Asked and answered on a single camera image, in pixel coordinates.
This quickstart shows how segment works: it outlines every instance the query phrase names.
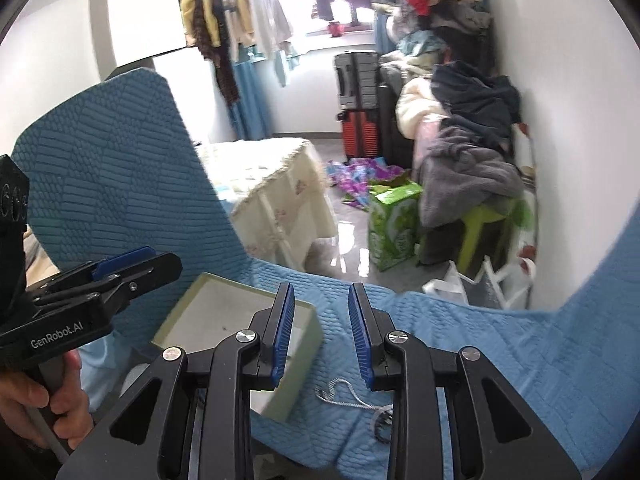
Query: metal screw head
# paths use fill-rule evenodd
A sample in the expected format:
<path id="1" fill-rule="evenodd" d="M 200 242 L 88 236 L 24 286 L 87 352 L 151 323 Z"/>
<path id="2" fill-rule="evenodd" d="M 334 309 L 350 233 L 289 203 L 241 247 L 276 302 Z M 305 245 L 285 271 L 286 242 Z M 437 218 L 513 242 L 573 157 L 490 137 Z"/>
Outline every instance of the metal screw head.
<path id="1" fill-rule="evenodd" d="M 250 343 L 255 339 L 255 332 L 253 330 L 241 330 L 236 332 L 236 339 L 241 343 Z"/>
<path id="2" fill-rule="evenodd" d="M 467 361 L 478 361 L 481 355 L 480 351 L 473 346 L 465 346 L 462 349 L 462 357 Z"/>
<path id="3" fill-rule="evenodd" d="M 394 330 L 393 332 L 389 332 L 387 335 L 389 341 L 392 343 L 396 343 L 401 345 L 402 343 L 406 343 L 409 339 L 409 336 L 400 330 Z"/>
<path id="4" fill-rule="evenodd" d="M 182 350 L 180 350 L 177 346 L 169 346 L 169 348 L 165 349 L 162 352 L 162 358 L 165 361 L 175 361 L 182 354 Z"/>

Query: white blanket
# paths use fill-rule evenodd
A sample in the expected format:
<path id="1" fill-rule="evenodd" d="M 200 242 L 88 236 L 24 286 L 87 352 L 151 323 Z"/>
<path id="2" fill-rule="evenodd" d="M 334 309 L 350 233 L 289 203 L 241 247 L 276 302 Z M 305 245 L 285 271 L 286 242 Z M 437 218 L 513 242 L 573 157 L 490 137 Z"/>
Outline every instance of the white blanket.
<path id="1" fill-rule="evenodd" d="M 398 130 L 407 139 L 415 139 L 415 131 L 420 121 L 429 117 L 434 121 L 447 117 L 440 102 L 431 93 L 431 81 L 416 78 L 402 87 L 398 104 L 396 104 L 396 119 Z"/>

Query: window sill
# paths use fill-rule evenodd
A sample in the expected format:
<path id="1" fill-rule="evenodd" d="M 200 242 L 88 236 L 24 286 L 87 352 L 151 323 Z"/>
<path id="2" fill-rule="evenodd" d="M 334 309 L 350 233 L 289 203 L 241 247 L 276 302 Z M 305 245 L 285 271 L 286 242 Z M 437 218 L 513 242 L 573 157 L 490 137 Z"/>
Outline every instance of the window sill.
<path id="1" fill-rule="evenodd" d="M 343 27 L 343 34 L 346 34 L 347 32 L 364 32 L 366 30 L 373 30 L 373 27 L 370 23 L 361 23 L 360 25 L 350 25 L 347 23 L 343 24 Z M 319 30 L 314 30 L 313 32 L 308 32 L 306 33 L 306 37 L 312 38 L 313 36 L 324 36 L 325 34 L 331 34 L 326 27 L 320 28 Z"/>
<path id="2" fill-rule="evenodd" d="M 320 36 L 307 36 L 305 39 L 306 49 L 309 52 L 312 50 L 324 50 L 326 48 L 375 44 L 373 30 L 345 32 L 339 38 L 333 38 L 330 34 L 322 34 Z"/>

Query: human hand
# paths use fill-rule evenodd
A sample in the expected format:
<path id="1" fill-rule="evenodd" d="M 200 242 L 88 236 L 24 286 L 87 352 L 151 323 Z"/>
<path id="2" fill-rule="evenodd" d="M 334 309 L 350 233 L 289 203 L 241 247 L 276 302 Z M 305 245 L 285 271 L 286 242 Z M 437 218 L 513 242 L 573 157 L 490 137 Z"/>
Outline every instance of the human hand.
<path id="1" fill-rule="evenodd" d="M 50 399 L 44 386 L 28 378 L 21 372 L 0 374 L 0 416 L 4 423 L 19 436 L 31 440 L 41 448 L 47 443 L 30 421 L 24 406 L 44 408 L 60 418 L 53 426 L 59 438 L 67 441 L 71 449 L 93 429 L 94 422 L 89 414 L 89 398 L 80 386 L 82 361 L 77 350 L 64 354 L 65 376 L 63 384 Z"/>

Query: blue gripper pad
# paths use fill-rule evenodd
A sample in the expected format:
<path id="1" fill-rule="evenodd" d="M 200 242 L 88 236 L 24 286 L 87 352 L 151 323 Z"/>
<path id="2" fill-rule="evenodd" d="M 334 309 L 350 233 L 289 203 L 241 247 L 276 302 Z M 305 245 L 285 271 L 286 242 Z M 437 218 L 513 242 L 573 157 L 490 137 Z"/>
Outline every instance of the blue gripper pad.
<path id="1" fill-rule="evenodd" d="M 287 351 L 289 351 L 289 339 L 291 338 L 291 328 L 293 327 L 293 314 L 296 309 L 296 294 L 293 286 L 287 284 L 287 294 L 284 298 L 284 305 L 276 337 L 273 344 L 273 370 L 271 371 L 271 382 L 277 388 L 280 379 L 284 375 L 284 365 L 287 362 Z"/>
<path id="2" fill-rule="evenodd" d="M 356 345 L 356 355 L 360 365 L 360 375 L 367 388 L 373 384 L 373 369 L 371 368 L 371 340 L 367 333 L 367 327 L 362 317 L 362 309 L 353 285 L 349 287 L 349 318 L 351 319 L 351 331 Z"/>
<path id="3" fill-rule="evenodd" d="M 125 269 L 126 267 L 142 263 L 154 256 L 156 256 L 156 250 L 154 248 L 149 246 L 140 247 L 139 249 L 129 251 L 128 253 L 121 254 L 120 256 L 114 256 L 113 258 L 101 261 L 95 267 L 91 276 L 94 279 L 94 282 L 99 282 L 105 276 L 109 276 L 110 274 Z"/>

